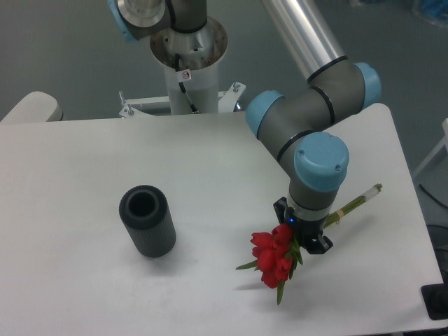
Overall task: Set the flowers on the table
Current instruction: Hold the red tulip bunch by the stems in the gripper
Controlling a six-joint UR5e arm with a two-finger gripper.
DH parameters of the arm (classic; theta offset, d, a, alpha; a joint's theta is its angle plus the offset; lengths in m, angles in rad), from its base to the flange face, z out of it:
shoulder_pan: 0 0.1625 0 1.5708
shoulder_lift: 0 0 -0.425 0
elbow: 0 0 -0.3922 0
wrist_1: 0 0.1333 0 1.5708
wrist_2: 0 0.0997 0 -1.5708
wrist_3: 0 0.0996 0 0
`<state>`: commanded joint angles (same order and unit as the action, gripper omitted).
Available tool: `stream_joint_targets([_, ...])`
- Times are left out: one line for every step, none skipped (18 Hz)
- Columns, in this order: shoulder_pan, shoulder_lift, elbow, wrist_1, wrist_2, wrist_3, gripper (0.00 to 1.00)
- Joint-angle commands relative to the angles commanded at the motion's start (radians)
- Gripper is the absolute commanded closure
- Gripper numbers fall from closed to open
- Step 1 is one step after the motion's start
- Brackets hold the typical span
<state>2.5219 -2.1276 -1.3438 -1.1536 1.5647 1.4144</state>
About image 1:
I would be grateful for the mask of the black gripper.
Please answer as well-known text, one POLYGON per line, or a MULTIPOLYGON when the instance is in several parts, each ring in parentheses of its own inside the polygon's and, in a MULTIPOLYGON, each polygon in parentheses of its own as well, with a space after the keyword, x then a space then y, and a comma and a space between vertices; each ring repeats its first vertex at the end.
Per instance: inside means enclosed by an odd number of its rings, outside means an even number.
POLYGON ((273 207, 279 224, 289 224, 301 247, 305 247, 309 254, 324 254, 333 247, 333 242, 323 234, 329 206, 309 210, 293 202, 287 204, 286 197, 281 197, 273 207))

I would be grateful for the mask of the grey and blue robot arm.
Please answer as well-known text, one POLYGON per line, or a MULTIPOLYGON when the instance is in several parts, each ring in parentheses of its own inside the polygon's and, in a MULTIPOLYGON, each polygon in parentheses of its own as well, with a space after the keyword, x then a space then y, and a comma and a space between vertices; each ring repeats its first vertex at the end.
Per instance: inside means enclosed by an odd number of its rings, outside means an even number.
MULTIPOLYGON (((124 38, 149 39, 164 67, 174 115, 215 113, 223 104, 216 65, 228 38, 207 13, 205 1, 110 1, 124 38)), ((290 179, 288 194, 274 205, 310 254, 332 242, 325 220, 347 175, 349 152, 327 129, 376 103, 382 86, 368 64, 349 61, 313 1, 265 1, 264 7, 287 45, 308 88, 296 98, 275 90, 256 96, 246 123, 290 179)))

